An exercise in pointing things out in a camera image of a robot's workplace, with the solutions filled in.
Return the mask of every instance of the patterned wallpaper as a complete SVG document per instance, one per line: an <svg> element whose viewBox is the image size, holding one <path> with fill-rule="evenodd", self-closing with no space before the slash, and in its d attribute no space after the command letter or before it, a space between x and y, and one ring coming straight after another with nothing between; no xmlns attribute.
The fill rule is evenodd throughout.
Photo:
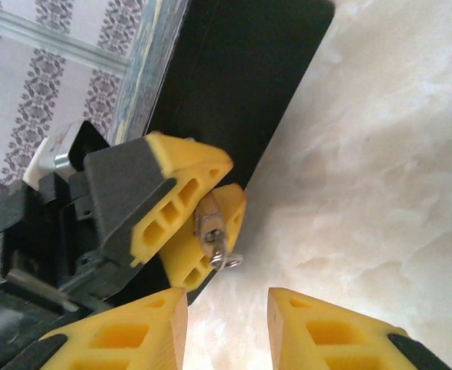
<svg viewBox="0 0 452 370"><path fill-rule="evenodd" d="M142 0L0 0L0 9L126 56ZM106 134L121 81L121 73L0 30L0 183L21 178L42 139L56 127L86 118Z"/></svg>

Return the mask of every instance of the white plastic piece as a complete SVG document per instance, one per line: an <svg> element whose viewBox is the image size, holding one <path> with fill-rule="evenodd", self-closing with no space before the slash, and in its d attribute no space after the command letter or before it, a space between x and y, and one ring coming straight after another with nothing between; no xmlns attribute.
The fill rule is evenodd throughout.
<svg viewBox="0 0 452 370"><path fill-rule="evenodd" d="M39 171L39 156L44 150L47 142L48 138L46 137L39 145L39 148L35 151L31 163L28 164L27 170L25 171L24 177L22 178L22 180L34 190L39 190L39 180L42 177L42 174Z"/></svg>

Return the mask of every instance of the white marble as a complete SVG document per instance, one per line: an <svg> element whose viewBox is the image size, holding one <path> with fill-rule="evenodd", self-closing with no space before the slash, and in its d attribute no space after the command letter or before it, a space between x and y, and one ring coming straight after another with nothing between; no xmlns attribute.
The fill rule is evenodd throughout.
<svg viewBox="0 0 452 370"><path fill-rule="evenodd" d="M189 309L185 369L269 369L268 287L406 328L452 367L452 1L339 0Z"/></svg>

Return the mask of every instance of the marble surface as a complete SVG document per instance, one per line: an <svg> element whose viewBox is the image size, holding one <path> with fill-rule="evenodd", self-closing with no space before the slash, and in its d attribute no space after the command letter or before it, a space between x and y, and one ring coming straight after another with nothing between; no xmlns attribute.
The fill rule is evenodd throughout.
<svg viewBox="0 0 452 370"><path fill-rule="evenodd" d="M268 287L406 328L452 367L452 2L339 0L189 309L185 369L269 369Z"/></svg>

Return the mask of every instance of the yellow plastic part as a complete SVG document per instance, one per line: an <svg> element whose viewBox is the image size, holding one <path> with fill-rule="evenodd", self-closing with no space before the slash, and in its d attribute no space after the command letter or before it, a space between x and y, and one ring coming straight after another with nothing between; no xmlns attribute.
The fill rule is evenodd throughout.
<svg viewBox="0 0 452 370"><path fill-rule="evenodd" d="M243 224L246 195L237 184L215 189L213 195L226 222L227 247L231 252ZM159 251L171 286L183 287L187 291L197 289L212 271L194 231L195 220L192 215Z"/></svg>
<svg viewBox="0 0 452 370"><path fill-rule="evenodd" d="M416 370L387 338L401 328L283 288L270 288L274 370Z"/></svg>
<svg viewBox="0 0 452 370"><path fill-rule="evenodd" d="M68 341L42 370L180 370L188 306L182 288L139 299L49 332Z"/></svg>
<svg viewBox="0 0 452 370"><path fill-rule="evenodd" d="M151 212L134 226L130 253L132 265L146 264L186 222L199 200L233 168L221 149L192 140L150 133L146 136L162 175L176 185Z"/></svg>

